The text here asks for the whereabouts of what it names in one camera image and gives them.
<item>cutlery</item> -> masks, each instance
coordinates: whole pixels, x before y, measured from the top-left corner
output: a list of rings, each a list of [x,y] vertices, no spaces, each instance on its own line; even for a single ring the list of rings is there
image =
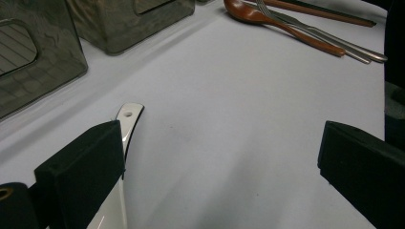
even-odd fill
[[[322,42],[317,40],[313,37],[307,36],[291,27],[289,27],[283,21],[272,17],[266,17],[262,14],[259,10],[249,6],[248,4],[242,2],[241,0],[224,0],[224,5],[227,11],[236,19],[246,22],[246,23],[253,23],[253,24],[267,24],[270,26],[277,27],[283,31],[290,33],[291,35],[295,36],[297,39],[301,40],[302,42],[313,46],[314,48],[335,55],[335,56],[342,56],[346,53],[346,51],[342,48],[335,47],[328,43]]]
[[[318,39],[321,39],[325,42],[328,42],[334,46],[340,47],[342,49],[346,50],[346,54],[365,63],[369,64],[371,62],[370,59],[376,61],[376,62],[384,62],[387,61],[387,56],[373,52],[370,50],[367,50],[365,48],[356,46],[348,41],[345,41],[343,39],[340,39],[336,36],[333,36],[325,31],[321,31],[315,27],[306,25],[296,18],[293,18],[291,16],[288,16],[286,14],[270,10],[267,8],[263,0],[256,0],[257,6],[259,10],[266,16],[268,17],[277,17],[278,19],[283,20],[284,22],[288,23],[290,26],[292,26],[295,29],[304,31],[312,36],[317,37]]]
[[[308,3],[296,1],[296,0],[265,0],[266,5],[284,9],[293,10],[297,12],[306,13],[309,15],[328,18],[331,20],[352,23],[358,26],[373,27],[376,25],[374,21],[367,20],[361,17],[353,16],[344,12],[330,10],[327,8],[321,8]]]

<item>stainless steel fork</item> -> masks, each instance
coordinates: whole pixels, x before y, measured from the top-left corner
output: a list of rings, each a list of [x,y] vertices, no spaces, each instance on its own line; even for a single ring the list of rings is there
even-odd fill
[[[293,18],[291,16],[288,16],[286,14],[270,10],[267,8],[266,4],[264,3],[263,0],[256,0],[257,7],[259,11],[261,11],[265,16],[270,17],[270,18],[278,18],[286,23],[288,23],[290,26],[292,26],[295,29],[298,29],[300,31],[304,31],[312,36],[315,36],[316,38],[325,41],[327,43],[330,43],[334,46],[340,47],[344,50],[346,50],[346,54],[365,63],[365,64],[370,64],[371,59],[376,61],[376,62],[384,62],[387,61],[387,56],[373,52],[370,50],[367,50],[365,48],[356,46],[348,41],[345,41],[343,39],[340,39],[336,36],[333,36],[325,31],[321,31],[315,27],[306,25],[296,18]]]

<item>white table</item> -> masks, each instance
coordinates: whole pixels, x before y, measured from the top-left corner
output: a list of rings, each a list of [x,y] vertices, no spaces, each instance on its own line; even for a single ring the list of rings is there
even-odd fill
[[[296,16],[383,52],[386,12],[359,0],[307,1],[367,17],[364,28]],[[373,228],[319,175],[326,120],[384,138],[384,68],[242,24],[223,1],[107,56],[82,41],[89,71],[0,123],[0,183],[77,136],[145,106],[127,160],[130,228]]]

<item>copper spoon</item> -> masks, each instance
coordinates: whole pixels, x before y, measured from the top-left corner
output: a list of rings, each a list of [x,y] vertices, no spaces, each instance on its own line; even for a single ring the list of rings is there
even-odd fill
[[[272,18],[266,17],[262,14],[259,10],[256,10],[249,5],[245,4],[241,0],[224,0],[224,5],[226,10],[236,19],[240,21],[244,21],[247,23],[254,23],[254,24],[267,24],[270,26],[275,26],[283,31],[290,33],[291,35],[295,36],[297,39],[301,40],[302,42],[313,46],[314,48],[327,52],[332,55],[342,56],[346,52],[344,49],[335,47],[328,43],[322,42],[310,36],[307,36],[288,25],[280,22],[278,20],[274,20]]]

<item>gray plastic container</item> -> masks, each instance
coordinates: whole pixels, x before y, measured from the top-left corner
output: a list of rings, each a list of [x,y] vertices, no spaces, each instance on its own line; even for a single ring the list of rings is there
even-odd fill
[[[107,54],[121,54],[193,14],[194,0],[68,0],[80,37]]]
[[[87,72],[65,0],[0,0],[0,119]]]

